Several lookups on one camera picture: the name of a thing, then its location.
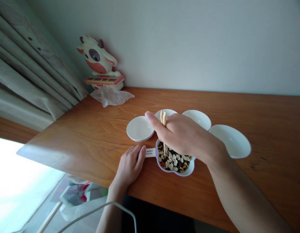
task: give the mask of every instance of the toy keyboard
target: toy keyboard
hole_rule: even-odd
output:
[[[116,76],[90,76],[84,80],[86,84],[111,85],[116,86],[124,80],[124,75]]]

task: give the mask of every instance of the wooden table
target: wooden table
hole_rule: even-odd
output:
[[[132,145],[130,120],[146,111],[196,109],[212,125],[241,131],[252,145],[237,164],[256,183],[281,215],[300,231],[300,97],[125,88],[135,95],[121,106],[102,107],[86,97],[34,137],[18,154],[99,185],[112,182],[121,155]],[[140,143],[153,148],[156,133]],[[189,177],[165,173],[155,158],[146,158],[128,194],[194,219],[237,231],[225,213],[208,168],[196,161]]]

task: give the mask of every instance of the cable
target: cable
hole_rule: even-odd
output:
[[[97,207],[96,209],[94,209],[94,210],[92,210],[92,211],[90,211],[90,212],[88,212],[88,213],[86,213],[86,214],[80,216],[79,218],[76,218],[75,220],[73,220],[72,222],[70,222],[69,224],[67,224],[66,226],[64,226],[58,233],[62,233],[63,231],[65,231],[68,227],[70,227],[70,226],[71,226],[72,224],[74,224],[75,222],[78,222],[80,219],[85,218],[86,216],[88,216],[88,215],[90,215],[90,214],[92,214],[92,213],[94,213],[94,212],[100,210],[101,208],[104,208],[104,207],[107,206],[107,205],[115,205],[115,206],[119,207],[121,210],[123,210],[123,211],[125,211],[126,213],[130,214],[130,215],[133,217],[133,219],[134,219],[135,233],[137,233],[137,224],[136,224],[136,218],[135,218],[135,215],[133,214],[132,211],[129,211],[128,209],[126,209],[125,207],[123,207],[122,205],[120,205],[120,204],[117,203],[117,202],[108,202],[108,203],[103,204],[103,205],[101,205],[100,207]]]

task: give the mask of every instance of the white label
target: white label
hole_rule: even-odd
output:
[[[146,158],[155,157],[155,148],[146,149]]]

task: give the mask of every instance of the white bowl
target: white bowl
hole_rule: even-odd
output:
[[[173,172],[176,175],[182,176],[182,177],[191,175],[192,172],[193,172],[193,170],[194,170],[194,160],[195,160],[195,157],[191,157],[190,158],[190,165],[189,165],[188,169],[185,170],[183,173],[179,173],[179,172],[176,172],[176,171],[170,171],[170,170],[166,170],[166,169],[162,168],[161,163],[159,162],[159,159],[158,159],[158,157],[159,157],[159,149],[158,148],[159,148],[160,142],[161,141],[158,139],[156,141],[156,145],[155,145],[155,158],[156,158],[156,162],[159,165],[160,169],[163,170],[163,171],[165,171],[165,172],[168,172],[168,173],[172,173]]]
[[[209,132],[223,141],[231,158],[241,159],[250,154],[250,142],[237,129],[226,125],[214,125]]]
[[[173,115],[174,113],[177,113],[176,111],[171,110],[171,109],[162,109],[162,110],[158,111],[158,112],[155,114],[155,116],[156,116],[159,120],[161,120],[161,117],[160,117],[161,111],[165,111],[165,112],[166,112],[166,116],[171,116],[171,115]]]
[[[154,129],[145,116],[138,116],[128,123],[126,133],[136,142],[146,141],[154,134]]]
[[[211,128],[211,121],[209,117],[203,112],[200,112],[198,110],[187,110],[183,113],[183,115],[190,117],[207,131]]]

